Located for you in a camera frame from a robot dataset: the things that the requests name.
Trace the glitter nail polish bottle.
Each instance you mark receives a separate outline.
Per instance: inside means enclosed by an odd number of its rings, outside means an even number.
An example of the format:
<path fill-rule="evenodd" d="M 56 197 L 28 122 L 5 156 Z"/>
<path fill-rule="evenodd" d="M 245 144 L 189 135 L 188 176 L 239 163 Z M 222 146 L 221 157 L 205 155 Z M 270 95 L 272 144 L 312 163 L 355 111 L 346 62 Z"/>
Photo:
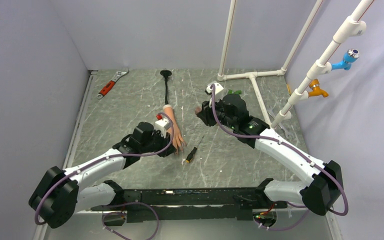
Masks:
<path fill-rule="evenodd" d="M 201 112 L 202 112 L 202 108 L 197 106 L 195 109 L 194 109 L 194 113 L 195 115 L 198 117 L 201 115 Z"/>

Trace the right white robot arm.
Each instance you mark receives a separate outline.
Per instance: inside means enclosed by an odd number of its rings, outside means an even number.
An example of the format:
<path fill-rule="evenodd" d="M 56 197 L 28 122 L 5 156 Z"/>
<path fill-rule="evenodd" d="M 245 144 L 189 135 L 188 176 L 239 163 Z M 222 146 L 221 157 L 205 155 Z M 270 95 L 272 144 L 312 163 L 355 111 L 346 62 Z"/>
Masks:
<path fill-rule="evenodd" d="M 240 142 L 268 154 L 299 178 L 265 179 L 255 190 L 260 207 L 281 201 L 302 204 L 320 216 L 333 212 L 333 204 L 344 193 L 342 169 L 337 162 L 326 163 L 292 145 L 262 119 L 250 115 L 246 102 L 237 94 L 228 94 L 216 103 L 204 101 L 195 115 L 206 126 L 219 125 Z"/>

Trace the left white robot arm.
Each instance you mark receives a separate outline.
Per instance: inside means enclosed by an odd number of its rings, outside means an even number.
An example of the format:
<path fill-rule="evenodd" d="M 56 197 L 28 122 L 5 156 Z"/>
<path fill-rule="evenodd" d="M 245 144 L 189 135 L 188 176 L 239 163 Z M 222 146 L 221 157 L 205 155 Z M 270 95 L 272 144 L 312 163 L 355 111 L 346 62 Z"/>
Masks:
<path fill-rule="evenodd" d="M 131 134 L 102 155 L 77 166 L 49 168 L 28 204 L 35 211 L 34 222 L 55 229 L 65 224 L 73 214 L 97 206 L 119 209 L 124 203 L 124 189 L 112 180 L 94 183 L 133 165 L 149 156 L 166 157 L 175 151 L 168 133 L 170 119 L 151 124 L 140 122 Z"/>

